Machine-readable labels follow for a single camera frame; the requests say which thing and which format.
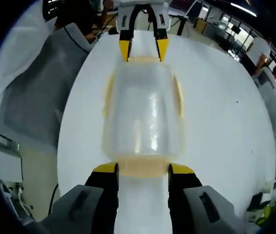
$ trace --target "desk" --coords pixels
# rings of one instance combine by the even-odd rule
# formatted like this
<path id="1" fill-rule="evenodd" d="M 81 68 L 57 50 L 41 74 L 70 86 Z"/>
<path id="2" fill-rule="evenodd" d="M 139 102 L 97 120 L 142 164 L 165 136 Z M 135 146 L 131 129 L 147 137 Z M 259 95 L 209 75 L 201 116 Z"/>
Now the desk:
<path id="1" fill-rule="evenodd" d="M 118 39 L 118 35 L 102 36 L 71 90 L 58 145 L 61 195 L 84 184 L 99 164 L 109 162 L 101 147 L 102 108 L 109 77 L 122 63 Z M 175 73 L 184 97 L 185 149 L 176 163 L 191 167 L 203 185 L 211 185 L 242 216 L 259 187 L 275 176 L 274 135 L 265 104 L 240 63 L 200 42 L 175 35 L 169 39 L 164 62 Z M 157 55 L 153 32 L 135 31 L 131 55 Z M 129 192 L 125 184 L 133 187 L 132 199 L 124 194 Z M 123 224 L 134 225 L 131 233 L 151 233 L 151 229 L 169 233 L 170 216 L 162 212 L 168 212 L 166 176 L 145 181 L 120 176 L 119 186 L 115 229 L 122 228 L 122 216 L 130 219 L 123 219 Z"/>

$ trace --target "cable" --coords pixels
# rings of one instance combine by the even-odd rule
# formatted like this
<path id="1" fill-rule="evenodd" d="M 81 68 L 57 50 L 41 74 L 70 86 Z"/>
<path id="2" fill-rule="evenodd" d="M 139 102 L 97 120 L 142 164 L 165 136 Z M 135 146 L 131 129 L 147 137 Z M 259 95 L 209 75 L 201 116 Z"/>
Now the cable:
<path id="1" fill-rule="evenodd" d="M 59 186 L 59 184 L 57 183 L 57 185 L 55 186 L 54 191 L 53 191 L 53 193 L 52 193 L 52 196 L 51 196 L 51 199 L 50 199 L 50 204 L 49 204 L 48 215 L 51 214 L 52 204 L 53 204 L 54 197 L 55 197 L 55 193 L 56 193 L 56 190 L 57 190 L 58 186 Z"/>
<path id="2" fill-rule="evenodd" d="M 174 27 L 179 21 L 180 21 L 180 19 L 178 19 L 176 23 L 174 23 L 173 25 L 171 25 L 171 27 Z"/>
<path id="3" fill-rule="evenodd" d="M 106 27 L 108 26 L 108 24 L 116 17 L 118 16 L 118 13 L 116 13 L 112 18 L 110 18 L 110 20 L 105 24 L 105 26 L 103 27 L 102 31 L 100 33 L 97 34 L 97 38 L 100 38 L 101 35 L 103 34 L 104 30 L 106 29 Z"/>
<path id="4" fill-rule="evenodd" d="M 64 27 L 65 32 L 67 33 L 67 35 L 69 36 L 69 38 L 72 40 L 72 42 L 74 42 L 74 44 L 81 49 L 82 51 L 84 51 L 85 53 L 89 54 L 85 49 L 83 49 L 71 36 L 71 34 L 69 34 L 68 30 L 66 29 L 66 27 Z"/>

